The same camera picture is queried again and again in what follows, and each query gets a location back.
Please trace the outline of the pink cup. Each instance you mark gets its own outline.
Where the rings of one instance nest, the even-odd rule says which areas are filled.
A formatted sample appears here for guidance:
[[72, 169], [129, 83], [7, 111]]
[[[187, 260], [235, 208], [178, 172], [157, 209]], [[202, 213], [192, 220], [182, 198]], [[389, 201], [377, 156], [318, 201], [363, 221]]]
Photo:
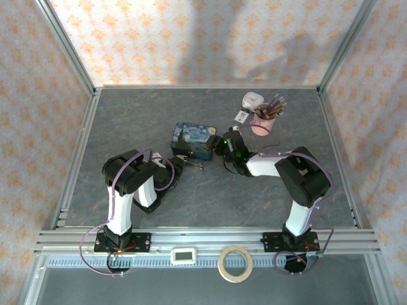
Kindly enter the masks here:
[[259, 136], [267, 136], [270, 134], [274, 125], [275, 118], [267, 115], [266, 109], [268, 104], [260, 104], [254, 111], [254, 117], [250, 122], [251, 130]]

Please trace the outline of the starry night tin box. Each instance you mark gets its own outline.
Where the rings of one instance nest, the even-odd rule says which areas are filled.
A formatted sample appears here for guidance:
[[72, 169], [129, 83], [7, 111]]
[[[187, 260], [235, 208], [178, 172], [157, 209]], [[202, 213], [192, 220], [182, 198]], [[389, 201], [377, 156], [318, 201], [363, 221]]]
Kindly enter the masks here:
[[196, 125], [178, 122], [175, 125], [170, 147], [173, 155], [182, 155], [188, 158], [210, 161], [212, 151], [206, 142], [210, 136], [216, 135], [213, 126]]

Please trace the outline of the small white clock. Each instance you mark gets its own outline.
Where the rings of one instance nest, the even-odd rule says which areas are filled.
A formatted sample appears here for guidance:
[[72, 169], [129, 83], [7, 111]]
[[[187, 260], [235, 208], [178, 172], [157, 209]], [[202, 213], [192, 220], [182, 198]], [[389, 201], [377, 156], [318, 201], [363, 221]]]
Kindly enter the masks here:
[[259, 105], [264, 102], [264, 97], [255, 93], [247, 92], [242, 99], [242, 107], [248, 111], [254, 112]]

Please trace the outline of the small white card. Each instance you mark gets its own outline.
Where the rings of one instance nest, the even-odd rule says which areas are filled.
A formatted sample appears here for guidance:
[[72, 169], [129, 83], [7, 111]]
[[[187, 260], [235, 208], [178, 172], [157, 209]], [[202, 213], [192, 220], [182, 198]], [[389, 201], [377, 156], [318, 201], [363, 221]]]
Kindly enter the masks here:
[[238, 114], [235, 116], [234, 120], [237, 123], [244, 124], [245, 121], [247, 120], [247, 118], [249, 117], [250, 113], [251, 112], [247, 109], [241, 109], [241, 110], [239, 110]]

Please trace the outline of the beige tape roll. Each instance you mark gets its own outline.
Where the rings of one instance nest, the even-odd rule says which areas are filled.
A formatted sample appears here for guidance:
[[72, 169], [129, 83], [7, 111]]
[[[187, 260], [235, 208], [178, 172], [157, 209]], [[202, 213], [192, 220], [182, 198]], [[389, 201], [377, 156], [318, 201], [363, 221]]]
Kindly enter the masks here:
[[[238, 253], [239, 255], [241, 255], [246, 263], [246, 267], [245, 270], [242, 274], [240, 275], [232, 275], [229, 272], [226, 271], [226, 268], [224, 266], [224, 261], [226, 259], [226, 257], [232, 253]], [[219, 274], [222, 276], [222, 278], [230, 283], [242, 283], [243, 281], [245, 281], [246, 279], [248, 279], [248, 277], [250, 277], [252, 270], [253, 270], [253, 259], [252, 256], [250, 255], [250, 253], [241, 246], [238, 245], [232, 245], [229, 247], [224, 248], [221, 253], [219, 254], [219, 259], [217, 262], [217, 269], [219, 271]]]

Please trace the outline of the aluminium frame post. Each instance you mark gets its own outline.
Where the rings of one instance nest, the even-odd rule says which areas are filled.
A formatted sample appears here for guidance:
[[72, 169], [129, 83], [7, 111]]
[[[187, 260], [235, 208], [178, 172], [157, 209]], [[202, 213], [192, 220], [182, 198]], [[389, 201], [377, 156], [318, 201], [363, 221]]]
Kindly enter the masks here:
[[95, 93], [95, 85], [93, 84], [90, 76], [88, 75], [85, 66], [83, 65], [77, 51], [72, 44], [68, 33], [64, 29], [56, 11], [54, 10], [50, 0], [35, 0], [39, 10], [45, 18], [52, 34], [57, 40], [62, 52], [64, 53], [67, 61], [73, 68], [74, 73], [78, 77], [81, 85], [88, 93], [93, 96]]
[[348, 31], [342, 39], [338, 50], [329, 64], [327, 71], [322, 77], [320, 84], [316, 87], [318, 96], [322, 96], [322, 94], [327, 90], [330, 82], [340, 68], [342, 62], [347, 56], [347, 53], [351, 49], [377, 2], [378, 0], [363, 0], [358, 12], [350, 24]]

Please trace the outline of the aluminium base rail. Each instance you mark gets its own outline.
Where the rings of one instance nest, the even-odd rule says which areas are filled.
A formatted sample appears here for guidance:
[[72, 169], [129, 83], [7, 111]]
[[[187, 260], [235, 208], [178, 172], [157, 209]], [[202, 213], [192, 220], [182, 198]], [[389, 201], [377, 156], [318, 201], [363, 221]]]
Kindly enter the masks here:
[[[52, 231], [41, 231], [34, 247], [35, 253], [77, 254], [83, 245], [84, 254], [93, 254], [96, 233], [88, 236], [86, 227], [60, 227]], [[167, 254], [173, 248], [195, 247], [199, 254], [219, 254], [224, 248], [238, 245], [251, 254], [264, 254], [260, 239], [265, 232], [277, 232], [266, 227], [149, 227], [135, 228], [136, 233], [151, 233], [150, 254]], [[315, 229], [319, 238], [320, 252], [325, 255], [379, 254], [378, 238], [373, 229], [355, 227]]]

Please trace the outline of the aluminium side rail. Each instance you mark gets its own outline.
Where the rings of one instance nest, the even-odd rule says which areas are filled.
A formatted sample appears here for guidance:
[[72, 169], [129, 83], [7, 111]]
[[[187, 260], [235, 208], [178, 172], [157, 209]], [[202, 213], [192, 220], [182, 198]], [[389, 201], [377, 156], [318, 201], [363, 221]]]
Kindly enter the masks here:
[[341, 184], [343, 186], [344, 193], [346, 194], [346, 197], [347, 197], [347, 202], [348, 202], [350, 214], [353, 219], [354, 227], [357, 229], [362, 229], [363, 224], [361, 221], [361, 216], [357, 209], [354, 194], [351, 190], [350, 184], [348, 183], [348, 175], [347, 175], [345, 164], [344, 164], [343, 158], [342, 158], [343, 156], [342, 156], [341, 148], [340, 148], [341, 138], [340, 138], [340, 136], [335, 135], [336, 124], [335, 124], [333, 115], [329, 112], [329, 110], [330, 110], [329, 102], [324, 99], [324, 92], [322, 90], [320, 90], [319, 87], [316, 88], [316, 92], [317, 92], [319, 103], [321, 105], [321, 110], [322, 110], [322, 113], [324, 116], [324, 120], [326, 122], [327, 131], [328, 131], [328, 134], [329, 134], [329, 137], [331, 140], [331, 144], [333, 146], [333, 152], [335, 154], [336, 163], [338, 165], [338, 170], [339, 170], [340, 177], [341, 177]]
[[66, 214], [69, 211], [72, 196], [74, 193], [74, 188], [76, 186], [76, 181], [78, 179], [83, 155], [85, 153], [86, 144], [92, 128], [93, 119], [97, 110], [97, 106], [100, 99], [101, 89], [98, 88], [93, 92], [89, 98], [88, 104], [81, 121], [78, 136], [76, 139], [76, 144], [74, 146], [74, 154], [72, 156], [71, 165], [69, 171], [67, 172], [65, 181], [62, 186], [61, 193], [57, 200], [55, 211], [52, 217], [50, 229], [55, 230], [59, 227], [60, 215]]

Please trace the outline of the white digital display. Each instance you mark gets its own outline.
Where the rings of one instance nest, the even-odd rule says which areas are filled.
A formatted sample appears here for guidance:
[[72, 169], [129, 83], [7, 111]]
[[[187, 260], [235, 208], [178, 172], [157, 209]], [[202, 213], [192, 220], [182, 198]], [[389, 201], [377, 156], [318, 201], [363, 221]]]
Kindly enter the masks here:
[[170, 262], [173, 265], [193, 265], [197, 262], [195, 247], [173, 248], [170, 251]]

